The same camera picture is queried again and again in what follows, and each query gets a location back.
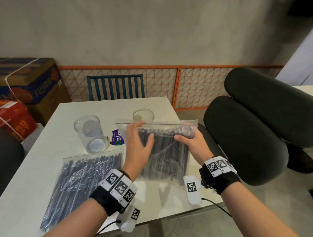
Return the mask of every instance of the plastic bag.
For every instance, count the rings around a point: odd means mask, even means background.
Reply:
[[[40,225],[47,232],[86,201],[111,169],[120,169],[124,149],[63,159],[63,167]]]
[[[129,119],[117,119],[116,125],[125,141],[127,125],[133,123]],[[154,145],[149,161],[141,172],[141,177],[151,180],[174,180],[184,185],[183,177],[187,172],[189,148],[174,139],[175,135],[193,138],[198,120],[182,120],[180,122],[146,122],[139,129],[139,137],[145,146],[148,136],[154,133]]]

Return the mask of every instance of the red box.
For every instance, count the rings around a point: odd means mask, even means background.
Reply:
[[[37,128],[37,123],[28,113],[26,106],[19,101],[0,100],[0,117],[0,127],[21,142]]]

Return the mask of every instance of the clear plastic cup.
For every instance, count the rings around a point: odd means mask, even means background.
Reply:
[[[100,120],[97,116],[86,115],[77,119],[74,129],[88,153],[98,153],[106,146]]]
[[[154,113],[147,108],[137,109],[133,113],[133,120],[135,121],[143,120],[143,121],[151,122],[154,120]]]

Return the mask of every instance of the hand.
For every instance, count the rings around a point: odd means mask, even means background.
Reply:
[[[149,135],[145,147],[140,141],[138,127],[145,123],[145,121],[134,122],[129,124],[126,130],[126,159],[122,170],[129,175],[132,182],[147,164],[154,143],[153,133]]]
[[[201,166],[204,165],[206,160],[211,159],[214,156],[204,140],[202,133],[198,129],[196,129],[193,139],[188,139],[181,135],[175,135],[174,139],[186,144],[196,162]]]

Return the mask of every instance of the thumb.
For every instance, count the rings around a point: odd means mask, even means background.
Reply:
[[[191,141],[191,139],[188,139],[188,138],[186,138],[186,137],[184,137],[182,135],[175,135],[174,139],[176,141],[182,142],[182,143],[184,143],[186,145],[188,145],[190,143],[190,141]]]
[[[148,141],[147,141],[147,144],[145,146],[145,152],[148,152],[149,155],[151,153],[151,150],[152,150],[152,147],[153,147],[153,144],[154,144],[154,134],[151,133],[148,137]]]

